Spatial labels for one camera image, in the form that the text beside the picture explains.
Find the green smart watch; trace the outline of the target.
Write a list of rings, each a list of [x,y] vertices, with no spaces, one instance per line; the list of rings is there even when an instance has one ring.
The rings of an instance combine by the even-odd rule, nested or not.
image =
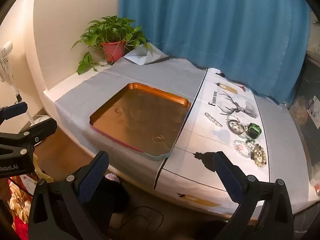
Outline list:
[[[252,140],[257,139],[261,135],[261,128],[259,125],[250,123],[247,126],[246,135]]]

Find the white standing fan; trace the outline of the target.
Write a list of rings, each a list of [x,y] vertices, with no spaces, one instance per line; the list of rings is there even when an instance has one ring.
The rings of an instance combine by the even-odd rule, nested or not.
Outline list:
[[[10,85],[16,97],[15,104],[18,104],[24,101],[21,97],[20,90],[17,88],[15,84],[14,75],[12,72],[11,62],[9,59],[9,55],[12,52],[12,49],[13,44],[11,41],[8,41],[1,47],[1,82],[6,82]],[[37,115],[37,118],[34,120],[28,110],[26,111],[25,115],[29,118],[30,127],[33,127],[34,125],[40,124],[45,120],[49,119],[48,115]]]

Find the floral red bedding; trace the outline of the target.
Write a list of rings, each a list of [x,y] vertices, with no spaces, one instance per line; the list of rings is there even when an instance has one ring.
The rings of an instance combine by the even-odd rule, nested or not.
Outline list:
[[[13,218],[11,226],[20,239],[28,240],[30,208],[36,181],[24,174],[10,177],[8,184],[11,193],[8,205]]]

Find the grey table cloth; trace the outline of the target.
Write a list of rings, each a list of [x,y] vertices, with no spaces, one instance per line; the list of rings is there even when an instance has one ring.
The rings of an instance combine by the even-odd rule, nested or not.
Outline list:
[[[147,65],[121,59],[100,72],[74,74],[53,89],[57,94],[55,107],[60,126],[89,154],[105,150],[111,158],[111,169],[121,178],[174,202],[155,190],[159,170],[171,154],[164,159],[151,160],[133,152],[95,131],[89,124],[89,117],[118,90],[133,81],[187,98],[193,107],[207,70],[197,68],[186,59],[169,58]],[[309,181],[298,130],[285,106],[268,98],[254,97],[266,137],[270,182],[276,179],[285,181],[293,212],[298,213],[319,201]]]

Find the copper metal tray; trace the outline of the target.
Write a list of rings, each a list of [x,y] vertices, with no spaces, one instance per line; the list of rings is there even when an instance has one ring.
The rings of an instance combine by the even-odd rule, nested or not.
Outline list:
[[[142,83],[128,83],[89,118],[91,127],[151,160],[167,158],[191,108],[188,99]]]

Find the red flower pot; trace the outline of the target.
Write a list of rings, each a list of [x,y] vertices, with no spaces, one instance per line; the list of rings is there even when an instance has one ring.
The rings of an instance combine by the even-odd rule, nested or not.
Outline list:
[[[125,55],[125,41],[102,43],[106,62],[113,64]]]

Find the white deer print runner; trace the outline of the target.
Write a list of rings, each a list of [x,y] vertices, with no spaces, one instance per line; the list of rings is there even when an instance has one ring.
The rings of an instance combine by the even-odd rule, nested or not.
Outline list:
[[[207,70],[191,112],[170,157],[159,170],[155,190],[167,199],[198,210],[232,214],[232,202],[219,176],[195,158],[196,152],[222,151],[246,174],[270,181],[265,133],[249,143],[229,120],[263,127],[256,99],[245,86],[228,81],[217,69]]]

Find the dark cabinet with stickers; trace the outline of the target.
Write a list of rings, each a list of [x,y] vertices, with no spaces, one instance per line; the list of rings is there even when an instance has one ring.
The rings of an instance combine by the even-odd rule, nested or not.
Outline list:
[[[290,114],[303,144],[311,186],[319,194],[319,62],[307,56]]]

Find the green potted plant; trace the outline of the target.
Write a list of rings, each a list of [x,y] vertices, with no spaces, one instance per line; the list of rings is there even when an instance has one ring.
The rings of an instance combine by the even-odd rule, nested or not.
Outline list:
[[[104,52],[102,43],[125,41],[125,54],[143,46],[152,51],[151,45],[142,31],[141,26],[135,26],[135,20],[119,16],[105,16],[99,20],[89,22],[89,27],[73,46],[84,44],[88,48]]]

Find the blue curtain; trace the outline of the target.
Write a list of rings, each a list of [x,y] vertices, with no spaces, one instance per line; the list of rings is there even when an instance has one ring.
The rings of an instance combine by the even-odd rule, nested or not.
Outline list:
[[[164,53],[292,102],[310,34],[305,0],[119,0]]]

